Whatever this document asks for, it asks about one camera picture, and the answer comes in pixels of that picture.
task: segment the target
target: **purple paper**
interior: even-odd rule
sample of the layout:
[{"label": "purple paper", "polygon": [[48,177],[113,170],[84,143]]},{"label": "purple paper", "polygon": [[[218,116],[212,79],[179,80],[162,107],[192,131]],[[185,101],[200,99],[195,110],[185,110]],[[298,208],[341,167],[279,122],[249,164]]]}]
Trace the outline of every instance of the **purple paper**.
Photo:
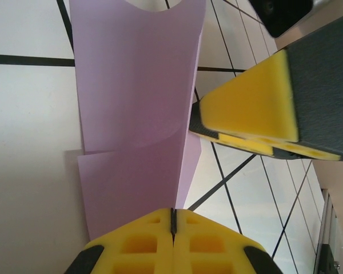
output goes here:
[{"label": "purple paper", "polygon": [[194,172],[201,156],[200,137],[196,134],[188,133],[184,146],[181,176],[177,192],[175,208],[183,209],[188,191],[192,183]]},{"label": "purple paper", "polygon": [[[152,13],[123,0],[71,0],[90,237],[174,207],[205,1]],[[184,161],[194,173],[200,149]]]}]

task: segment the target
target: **black object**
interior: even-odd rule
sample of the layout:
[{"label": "black object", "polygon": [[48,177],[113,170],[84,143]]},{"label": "black object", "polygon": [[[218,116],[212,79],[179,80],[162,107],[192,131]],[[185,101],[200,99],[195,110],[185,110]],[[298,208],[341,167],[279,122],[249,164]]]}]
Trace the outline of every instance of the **black object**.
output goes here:
[{"label": "black object", "polygon": [[95,245],[81,251],[65,274],[91,274],[103,250],[104,246]]},{"label": "black object", "polygon": [[279,37],[313,9],[313,0],[249,0],[269,34]]},{"label": "black object", "polygon": [[338,274],[338,270],[334,266],[334,257],[329,244],[321,246],[318,274]]},{"label": "black object", "polygon": [[0,54],[0,65],[74,67],[74,59]]},{"label": "black object", "polygon": [[173,238],[174,245],[174,239],[176,238],[177,233],[177,210],[174,208],[170,209],[170,233]]},{"label": "black object", "polygon": [[244,252],[256,274],[283,274],[268,253],[256,247],[245,247]]},{"label": "black object", "polygon": [[301,144],[343,161],[343,17],[286,48]]},{"label": "black object", "polygon": [[218,132],[209,130],[202,124],[199,101],[192,104],[192,111],[190,113],[189,130],[196,134],[200,134],[200,135],[218,140]]}]

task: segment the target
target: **yellow and black foam pad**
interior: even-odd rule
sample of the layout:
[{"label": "yellow and black foam pad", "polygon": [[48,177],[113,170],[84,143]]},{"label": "yellow and black foam pad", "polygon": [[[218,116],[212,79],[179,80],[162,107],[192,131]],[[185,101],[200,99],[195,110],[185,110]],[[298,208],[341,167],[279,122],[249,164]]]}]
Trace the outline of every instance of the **yellow and black foam pad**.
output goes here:
[{"label": "yellow and black foam pad", "polygon": [[253,140],[239,138],[237,136],[227,135],[221,132],[209,130],[201,120],[200,103],[195,102],[192,105],[192,112],[189,123],[189,131],[203,137],[211,142],[222,146],[232,147],[237,150],[251,152],[257,155],[274,157],[277,159],[300,159],[306,158],[293,152],[281,150],[269,144],[255,142]]},{"label": "yellow and black foam pad", "polygon": [[255,241],[192,211],[161,209],[91,241],[65,274],[282,274]]},{"label": "yellow and black foam pad", "polygon": [[343,160],[343,18],[216,88],[194,108],[200,120],[192,112],[190,130],[209,139],[213,132],[216,142],[268,156],[279,149]]}]

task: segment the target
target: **lavender paper sheet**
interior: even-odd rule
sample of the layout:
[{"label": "lavender paper sheet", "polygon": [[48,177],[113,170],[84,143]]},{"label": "lavender paper sheet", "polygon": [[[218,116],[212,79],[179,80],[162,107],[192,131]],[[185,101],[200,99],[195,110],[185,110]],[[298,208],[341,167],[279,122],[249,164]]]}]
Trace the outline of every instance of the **lavender paper sheet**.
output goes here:
[{"label": "lavender paper sheet", "polygon": [[178,185],[189,188],[200,155],[198,139],[185,142],[205,1],[152,13],[123,0],[71,0],[70,11],[93,239],[174,207]]}]

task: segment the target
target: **black foam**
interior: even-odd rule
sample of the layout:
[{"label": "black foam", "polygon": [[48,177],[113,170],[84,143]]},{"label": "black foam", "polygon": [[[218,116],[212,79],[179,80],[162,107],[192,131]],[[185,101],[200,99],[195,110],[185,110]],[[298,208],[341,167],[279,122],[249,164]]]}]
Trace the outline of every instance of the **black foam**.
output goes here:
[{"label": "black foam", "polygon": [[299,144],[343,160],[343,17],[286,50]]},{"label": "black foam", "polygon": [[213,139],[218,139],[218,133],[216,131],[209,130],[202,124],[200,102],[192,104],[192,111],[190,113],[189,130],[194,133],[208,136]]},{"label": "black foam", "polygon": [[245,247],[244,251],[256,274],[283,274],[268,253],[250,246]]},{"label": "black foam", "polygon": [[65,274],[91,274],[103,250],[102,245],[95,245],[81,251]]}]

